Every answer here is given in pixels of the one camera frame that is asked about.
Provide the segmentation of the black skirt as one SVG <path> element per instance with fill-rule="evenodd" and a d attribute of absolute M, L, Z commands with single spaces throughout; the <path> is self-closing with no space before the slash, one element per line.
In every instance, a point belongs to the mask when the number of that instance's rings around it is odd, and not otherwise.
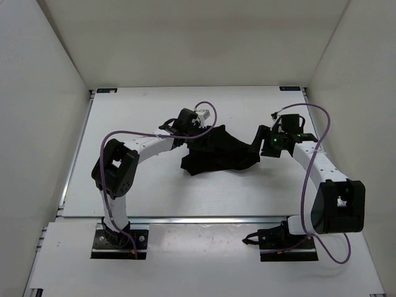
<path fill-rule="evenodd" d="M 229 134 L 223 124 L 211 130 L 210 148 L 189 150 L 181 160 L 181 168 L 191 176 L 212 171 L 246 170 L 260 162 L 260 154 L 248 152 L 250 145 Z"/>

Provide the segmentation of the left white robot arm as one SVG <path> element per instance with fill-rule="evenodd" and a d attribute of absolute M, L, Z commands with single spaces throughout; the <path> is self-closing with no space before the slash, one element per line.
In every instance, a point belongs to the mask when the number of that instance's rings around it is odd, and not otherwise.
<path fill-rule="evenodd" d="M 153 133 L 113 131 L 102 140 L 91 176 L 103 201 L 101 224 L 105 238 L 115 248 L 133 248 L 137 252 L 126 213 L 126 194 L 138 165 L 208 134 L 214 128 L 205 126 L 209 117 L 209 110 L 184 108 L 177 118 L 165 121 Z"/>

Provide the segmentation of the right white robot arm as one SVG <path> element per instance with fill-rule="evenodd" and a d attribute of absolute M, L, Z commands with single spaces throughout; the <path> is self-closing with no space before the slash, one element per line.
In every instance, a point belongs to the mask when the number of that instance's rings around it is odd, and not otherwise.
<path fill-rule="evenodd" d="M 319 140 L 304 131 L 305 118 L 299 114 L 275 116 L 272 126 L 260 125 L 254 145 L 261 156 L 279 158 L 283 151 L 305 170 L 304 183 L 312 182 L 316 194 L 303 197 L 300 213 L 272 228 L 280 245 L 293 247 L 303 236 L 359 233 L 364 227 L 366 189 L 361 181 L 343 174 L 320 148 Z"/>

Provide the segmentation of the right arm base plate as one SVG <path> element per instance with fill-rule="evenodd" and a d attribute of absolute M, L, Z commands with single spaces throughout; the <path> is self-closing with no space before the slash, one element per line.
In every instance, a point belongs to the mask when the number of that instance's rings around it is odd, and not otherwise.
<path fill-rule="evenodd" d="M 273 228 L 258 229 L 242 242 L 260 250 L 261 262 L 315 262 L 318 255 L 314 240 L 307 235 L 292 235 L 286 222 Z"/>

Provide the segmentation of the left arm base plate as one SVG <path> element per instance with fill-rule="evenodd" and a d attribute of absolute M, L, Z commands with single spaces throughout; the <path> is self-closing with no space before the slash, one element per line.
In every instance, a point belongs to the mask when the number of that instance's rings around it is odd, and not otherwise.
<path fill-rule="evenodd" d="M 97 223 L 91 259 L 146 260 L 149 241 L 148 224 L 129 224 L 129 236 L 114 233 Z"/>

